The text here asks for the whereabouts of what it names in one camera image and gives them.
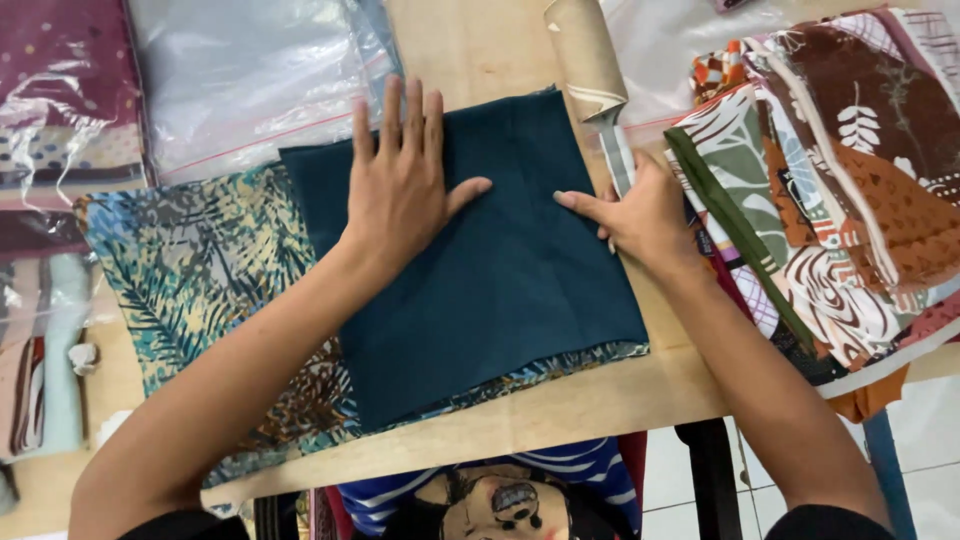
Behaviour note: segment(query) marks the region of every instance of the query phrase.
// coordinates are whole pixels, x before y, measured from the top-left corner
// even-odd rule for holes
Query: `person's right hand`
[[[700,256],[684,219],[684,192],[653,158],[634,150],[636,185],[617,202],[611,185],[601,199],[577,191],[558,191],[564,207],[596,221],[598,236],[613,238],[616,248],[637,258],[654,277],[700,268]]]

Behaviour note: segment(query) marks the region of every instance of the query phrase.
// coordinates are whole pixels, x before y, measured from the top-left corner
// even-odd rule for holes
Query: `person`
[[[451,216],[493,187],[489,179],[474,178],[446,192],[443,98],[433,91],[424,100],[420,81],[409,81],[401,124],[402,93],[403,83],[391,78],[376,151],[366,104],[354,109],[348,225],[340,241],[296,284],[161,387],[94,455],[74,489],[71,540],[246,538],[236,518],[221,521],[203,511],[204,476],[324,341]],[[601,198],[574,192],[554,198],[598,223],[600,240],[612,238],[623,256],[646,267],[701,351],[789,508],[768,538],[893,538],[874,472],[846,429],[702,265],[678,183],[642,153],[636,169],[636,186],[623,201],[610,191]],[[557,467],[537,466],[567,465],[576,457],[560,452],[565,455],[420,474],[416,493],[386,510],[389,516],[372,534],[633,537],[617,501],[559,479]],[[367,507],[383,502],[382,493],[362,500],[363,487],[345,486],[355,496],[348,500]]]

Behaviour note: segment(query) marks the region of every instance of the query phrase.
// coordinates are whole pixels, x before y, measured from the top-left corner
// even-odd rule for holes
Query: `black chair leg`
[[[690,448],[701,540],[743,540],[733,459],[722,418],[676,426]]]

